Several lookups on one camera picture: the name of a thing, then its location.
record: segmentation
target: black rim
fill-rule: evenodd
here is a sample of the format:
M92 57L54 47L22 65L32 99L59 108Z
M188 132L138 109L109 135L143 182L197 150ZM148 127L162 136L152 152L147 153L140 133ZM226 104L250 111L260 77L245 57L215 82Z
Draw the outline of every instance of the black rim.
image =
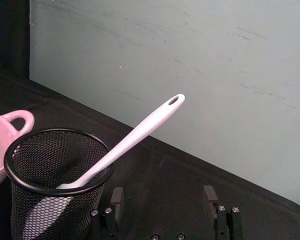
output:
M73 132L73 133L78 133L78 134L82 134L85 135L87 137L93 138L94 140L100 142L107 151L109 151L108 146L98 137L83 132L81 130L78 129L74 129L74 128L45 128L45 129L39 129L39 130L35 130L35 131L31 131L21 137L19 137L17 140L15 140L7 149L7 151L5 152L4 155L4 169L8 175L8 177L11 179L11 181L13 181L13 183L21 186L22 188L33 192L33 193L37 193L40 195L44 195L44 196L51 196L51 197L69 197L69 196L76 196L76 195L81 195L83 193L87 193L90 192L98 187L100 187L102 184L104 184L112 175L113 171L114 171L114 166L115 164L111 164L110 166L108 166L107 171L105 172L105 174L100 177L99 179L95 180L93 183L90 184L86 184L85 186L82 187L77 187L77 188L71 188L71 189L56 189L56 188L44 188L41 186L37 186L34 184L30 184L28 182L23 181L22 179L20 179L14 172L14 167L11 167L9 165L9 159L11 159L14 150L18 147L18 145L25 139L36 135L36 134L40 134L40 133L44 133L44 132L51 132L51 131L63 131L63 132Z

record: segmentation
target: black fabric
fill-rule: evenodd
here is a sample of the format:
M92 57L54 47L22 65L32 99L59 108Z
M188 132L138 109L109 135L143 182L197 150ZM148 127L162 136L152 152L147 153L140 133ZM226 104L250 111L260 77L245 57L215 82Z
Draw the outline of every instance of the black fabric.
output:
M131 130L39 84L0 72L0 114L16 109L33 113L34 129L76 128L110 148ZM300 240L299 205L152 137L117 160L104 196L124 187L120 239L148 240L158 233L160 239L172 240L183 232L189 240L213 240L201 203L203 185L214 186L227 208L240 208L245 240ZM0 185L0 240L9 239L10 191L6 179Z
M30 4L0 0L0 68L29 77Z

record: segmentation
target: black mesh cup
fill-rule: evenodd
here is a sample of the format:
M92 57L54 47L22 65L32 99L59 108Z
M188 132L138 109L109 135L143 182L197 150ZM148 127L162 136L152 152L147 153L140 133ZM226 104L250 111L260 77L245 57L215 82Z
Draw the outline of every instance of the black mesh cup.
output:
M14 141L4 156L12 182L12 239L85 239L113 165L83 187L56 187L77 180L108 151L100 139L75 129L32 131Z

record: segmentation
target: white spoon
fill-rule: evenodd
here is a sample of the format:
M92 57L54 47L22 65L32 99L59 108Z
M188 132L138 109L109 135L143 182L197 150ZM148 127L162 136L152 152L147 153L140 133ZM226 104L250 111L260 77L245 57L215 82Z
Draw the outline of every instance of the white spoon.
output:
M152 112L146 119L139 123L138 126L136 126L124 139L121 140L121 142L119 142L85 174L72 183L61 184L57 187L57 189L73 189L83 187L101 170L111 165L115 160L120 158L128 150L160 127L168 118L171 117L172 114L175 113L175 111L182 105L184 100L185 96L183 94L178 94L170 98L154 112ZM23 239L32 240L44 233L59 218L72 198L72 196L47 196L38 202L25 221Z

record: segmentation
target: pink ceramic dish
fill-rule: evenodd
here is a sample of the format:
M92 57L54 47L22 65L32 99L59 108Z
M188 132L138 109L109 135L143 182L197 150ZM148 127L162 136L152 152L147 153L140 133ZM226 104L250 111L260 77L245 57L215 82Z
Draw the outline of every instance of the pink ceramic dish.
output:
M10 124L11 121L22 118L25 120L23 128L18 131ZM10 144L23 134L31 131L35 118L31 112L17 110L0 116L0 183L5 179L4 156Z

